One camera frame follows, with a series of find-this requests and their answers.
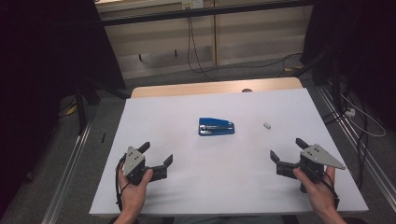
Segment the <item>black metal stand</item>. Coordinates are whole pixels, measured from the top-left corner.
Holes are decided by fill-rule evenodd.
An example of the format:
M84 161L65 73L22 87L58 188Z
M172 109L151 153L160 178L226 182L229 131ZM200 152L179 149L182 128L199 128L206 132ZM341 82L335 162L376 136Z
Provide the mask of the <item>black metal stand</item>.
M308 71L312 73L312 78L316 85L324 85L331 82L332 101L335 108L341 112L343 107L340 96L339 63L334 56L333 50L330 47L325 47L318 56L294 72L292 76L299 78Z
M75 99L78 110L79 134L82 134L83 130L88 126L88 118L85 112L84 103L87 102L88 105L99 105L101 102L101 98L97 91L105 91L120 99L129 99L132 95L131 90L115 89L93 78L84 78L79 80L75 89Z

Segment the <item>wooden table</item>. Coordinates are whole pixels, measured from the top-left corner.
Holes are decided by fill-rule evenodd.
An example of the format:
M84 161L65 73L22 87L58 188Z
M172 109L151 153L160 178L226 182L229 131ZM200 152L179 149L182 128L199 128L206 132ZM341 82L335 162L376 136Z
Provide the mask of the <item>wooden table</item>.
M242 92L242 89L252 89L253 91L277 91L301 89L302 87L303 85L297 77L279 77L138 87L132 91L131 97L143 98L236 93Z

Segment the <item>beige wooden cabinet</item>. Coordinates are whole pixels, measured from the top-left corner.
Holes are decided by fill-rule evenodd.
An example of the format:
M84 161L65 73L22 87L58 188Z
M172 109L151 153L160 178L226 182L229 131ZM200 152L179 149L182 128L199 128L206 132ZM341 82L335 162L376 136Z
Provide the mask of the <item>beige wooden cabinet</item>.
M183 10L183 0L94 0L102 19ZM204 7L275 0L204 0ZM125 79L274 59L303 50L311 6L107 26Z

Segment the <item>white table cover sheet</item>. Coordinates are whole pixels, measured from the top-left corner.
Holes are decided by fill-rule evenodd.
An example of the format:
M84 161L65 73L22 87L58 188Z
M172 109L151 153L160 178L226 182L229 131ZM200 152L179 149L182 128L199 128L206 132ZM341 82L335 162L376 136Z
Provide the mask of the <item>white table cover sheet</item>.
M200 136L199 118L228 120L235 132ZM297 162L297 138L340 155L305 89L129 99L90 212L119 213L115 168L128 147L150 142L149 166L170 155L173 162L165 179L148 185L147 217L307 213L299 181L277 175L270 159L273 150Z

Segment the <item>blue stapler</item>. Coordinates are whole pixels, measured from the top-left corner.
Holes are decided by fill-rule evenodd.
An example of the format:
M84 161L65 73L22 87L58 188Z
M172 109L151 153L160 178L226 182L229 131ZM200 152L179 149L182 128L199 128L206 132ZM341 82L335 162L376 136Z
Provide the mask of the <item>blue stapler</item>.
M198 134L200 136L214 136L234 134L234 124L225 119L199 118Z

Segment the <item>white wall socket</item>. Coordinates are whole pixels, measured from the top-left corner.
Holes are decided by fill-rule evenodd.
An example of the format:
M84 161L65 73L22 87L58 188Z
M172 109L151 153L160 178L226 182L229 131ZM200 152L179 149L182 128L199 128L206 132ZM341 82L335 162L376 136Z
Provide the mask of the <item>white wall socket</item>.
M183 0L181 4L183 9L203 8L204 0Z

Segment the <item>aluminium floor rail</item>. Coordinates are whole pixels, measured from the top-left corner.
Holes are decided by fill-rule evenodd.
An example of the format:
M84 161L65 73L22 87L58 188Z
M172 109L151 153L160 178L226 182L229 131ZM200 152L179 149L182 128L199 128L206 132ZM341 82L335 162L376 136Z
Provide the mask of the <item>aluminium floor rail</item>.
M77 169L81 152L83 151L89 137L91 126L92 123L89 122L83 129L81 129L77 142L75 143L71 156L62 174L62 178L51 198L41 224L56 224Z
M387 159L396 159L389 151L390 144L380 147L379 143L385 143L390 137L380 121L374 119L366 111L364 104L354 103L352 98L340 94L342 104L346 107L339 112L332 101L331 92L324 87L318 87L319 95L323 98L330 112L323 116L324 123L337 124L353 146L358 156L357 186L363 186L363 170L366 169L382 194L396 211L396 180L392 180L386 174L384 168ZM345 112L348 108L355 109L354 117L347 117Z

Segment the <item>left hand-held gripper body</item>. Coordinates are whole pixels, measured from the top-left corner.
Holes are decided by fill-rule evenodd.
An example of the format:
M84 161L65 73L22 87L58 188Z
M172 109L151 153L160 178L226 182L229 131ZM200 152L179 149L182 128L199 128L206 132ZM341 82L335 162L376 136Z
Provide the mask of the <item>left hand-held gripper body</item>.
M128 181L138 186L149 168L146 165L144 153L140 153L138 148L128 147L125 162L122 166L123 175Z

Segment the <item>person's grey trousers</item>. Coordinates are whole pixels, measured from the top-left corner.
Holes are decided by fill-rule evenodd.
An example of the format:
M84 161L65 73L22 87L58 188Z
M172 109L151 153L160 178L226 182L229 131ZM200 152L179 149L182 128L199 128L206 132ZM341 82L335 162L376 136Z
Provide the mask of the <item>person's grey trousers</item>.
M174 224L284 224L281 216L176 217Z

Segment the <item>person's left hand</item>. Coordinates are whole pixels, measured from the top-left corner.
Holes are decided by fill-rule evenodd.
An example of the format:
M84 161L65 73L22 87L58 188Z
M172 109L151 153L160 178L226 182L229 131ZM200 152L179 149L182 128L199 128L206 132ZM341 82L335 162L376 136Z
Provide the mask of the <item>person's left hand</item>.
M140 214L146 200L147 186L152 178L153 171L148 169L138 186L131 185L128 179L119 174L119 184L121 188L121 212L126 215L136 217Z

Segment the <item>black metal frame bar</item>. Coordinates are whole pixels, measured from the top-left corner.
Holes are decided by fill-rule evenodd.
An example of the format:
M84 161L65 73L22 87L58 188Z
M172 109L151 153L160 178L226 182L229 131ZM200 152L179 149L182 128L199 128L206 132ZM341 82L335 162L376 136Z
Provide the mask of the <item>black metal frame bar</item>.
M241 13L258 10L281 9L289 7L313 6L316 0L275 0L265 3L254 3L244 5L234 5L225 7L207 7L198 9L184 9L170 12L160 12L136 16L120 16L102 19L104 26L123 25L130 23L141 23L149 21L167 21L175 19L186 19L194 17L222 15L231 13Z

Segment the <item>person's right hand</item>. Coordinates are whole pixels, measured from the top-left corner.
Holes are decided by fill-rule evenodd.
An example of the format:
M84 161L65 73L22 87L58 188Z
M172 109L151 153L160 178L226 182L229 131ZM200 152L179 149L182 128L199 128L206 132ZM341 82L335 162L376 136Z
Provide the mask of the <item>person's right hand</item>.
M336 209L332 191L323 183L314 184L300 168L294 169L293 173L304 185L314 211L322 218L334 216Z

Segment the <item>black curtain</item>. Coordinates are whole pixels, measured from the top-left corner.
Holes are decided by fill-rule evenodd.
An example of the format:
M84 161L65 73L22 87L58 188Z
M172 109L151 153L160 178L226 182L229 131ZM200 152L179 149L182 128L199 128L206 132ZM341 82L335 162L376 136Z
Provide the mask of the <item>black curtain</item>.
M304 38L302 64L328 56L314 75L332 67L396 132L396 0L315 0Z
M95 0L0 0L0 218L40 159L60 101L122 89Z

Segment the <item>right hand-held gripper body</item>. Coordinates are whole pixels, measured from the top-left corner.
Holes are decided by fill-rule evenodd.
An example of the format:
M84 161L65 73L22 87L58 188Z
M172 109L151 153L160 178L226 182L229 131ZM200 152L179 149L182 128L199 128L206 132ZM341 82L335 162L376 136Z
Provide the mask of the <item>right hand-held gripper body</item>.
M343 163L318 144L302 149L300 152L300 169L315 184L323 177L324 166L345 170Z

